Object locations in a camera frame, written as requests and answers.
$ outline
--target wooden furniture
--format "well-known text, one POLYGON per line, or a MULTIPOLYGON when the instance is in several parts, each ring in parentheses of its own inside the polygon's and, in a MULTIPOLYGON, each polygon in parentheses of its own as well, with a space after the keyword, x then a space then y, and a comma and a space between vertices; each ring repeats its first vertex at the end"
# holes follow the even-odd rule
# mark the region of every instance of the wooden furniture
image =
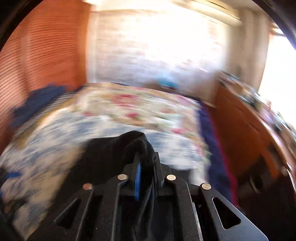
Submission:
POLYGON ((86 33, 91 5, 44 0, 16 27, 0 52, 0 154, 13 131, 12 109, 52 83, 74 90, 86 83, 86 33))
POLYGON ((296 162, 282 138, 223 83, 213 119, 229 168, 238 181, 239 205, 269 240, 296 235, 296 162))

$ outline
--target wooden dresser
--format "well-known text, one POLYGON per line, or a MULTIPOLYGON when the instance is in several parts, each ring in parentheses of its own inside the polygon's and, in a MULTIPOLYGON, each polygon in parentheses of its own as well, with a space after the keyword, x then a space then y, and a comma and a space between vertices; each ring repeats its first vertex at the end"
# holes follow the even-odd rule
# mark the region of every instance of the wooden dresser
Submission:
POLYGON ((229 168, 238 181, 239 205, 269 240, 296 236, 296 162, 282 138, 223 83, 213 119, 229 168))

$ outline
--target screw head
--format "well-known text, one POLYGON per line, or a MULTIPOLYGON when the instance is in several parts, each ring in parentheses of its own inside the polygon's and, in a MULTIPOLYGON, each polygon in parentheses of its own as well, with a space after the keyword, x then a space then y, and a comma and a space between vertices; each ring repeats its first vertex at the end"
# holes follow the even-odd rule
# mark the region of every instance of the screw head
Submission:
POLYGON ((92 185, 90 183, 86 183, 86 184, 83 185, 83 189, 84 190, 90 190, 90 189, 92 189, 92 185))
POLYGON ((205 190, 210 190, 212 187, 211 187, 211 185, 209 183, 203 183, 202 188, 205 189, 205 190))
POLYGON ((125 174, 120 174, 120 175, 118 175, 118 177, 117 177, 119 180, 125 180, 125 179, 127 179, 128 178, 128 176, 127 175, 125 175, 125 174))
POLYGON ((174 180, 176 180, 176 176, 170 174, 170 175, 167 175, 167 179, 170 180, 170 181, 174 181, 174 180))

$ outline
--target black fabric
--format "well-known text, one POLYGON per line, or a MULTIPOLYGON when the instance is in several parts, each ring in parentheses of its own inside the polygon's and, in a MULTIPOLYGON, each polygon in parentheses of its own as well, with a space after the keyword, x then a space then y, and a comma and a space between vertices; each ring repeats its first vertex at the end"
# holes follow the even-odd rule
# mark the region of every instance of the black fabric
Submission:
POLYGON ((134 241, 135 236, 131 237, 131 227, 132 231, 137 232, 141 227, 140 231, 137 233, 137 241, 171 241, 174 240, 174 224, 173 224, 173 209, 172 202, 158 200, 148 203, 147 207, 153 204, 153 215, 151 213, 152 208, 146 208, 143 212, 144 218, 138 219, 139 223, 135 222, 137 220, 137 215, 140 212, 135 212, 135 210, 141 209, 141 202, 131 201, 124 202, 122 204, 122 217, 120 222, 120 239, 121 241, 134 241))
MULTIPOLYGON (((0 188, 4 184, 4 182, 8 179, 9 175, 5 168, 0 167, 0 188)), ((5 241, 22 241, 21 236, 16 232, 16 230, 12 226, 13 216, 18 209, 18 207, 22 206, 24 203, 18 202, 18 200, 13 200, 12 207, 10 212, 6 214, 4 212, 4 202, 2 197, 0 197, 0 240, 5 241)))
POLYGON ((49 214, 69 199, 85 183, 104 184, 110 178, 121 174, 126 164, 133 163, 134 154, 139 153, 142 166, 140 200, 133 207, 134 219, 126 234, 126 240, 147 240, 154 205, 153 163, 154 150, 144 133, 130 131, 118 137, 91 140, 84 154, 70 170, 57 193, 49 214))

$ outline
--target ceiling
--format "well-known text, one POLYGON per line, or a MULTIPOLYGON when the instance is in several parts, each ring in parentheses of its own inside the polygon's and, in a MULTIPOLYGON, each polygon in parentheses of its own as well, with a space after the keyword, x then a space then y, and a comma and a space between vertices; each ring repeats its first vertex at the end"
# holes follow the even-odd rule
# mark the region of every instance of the ceiling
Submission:
POLYGON ((263 11, 256 3, 252 0, 221 0, 222 2, 228 4, 229 6, 240 9, 240 8, 249 8, 255 12, 263 11))

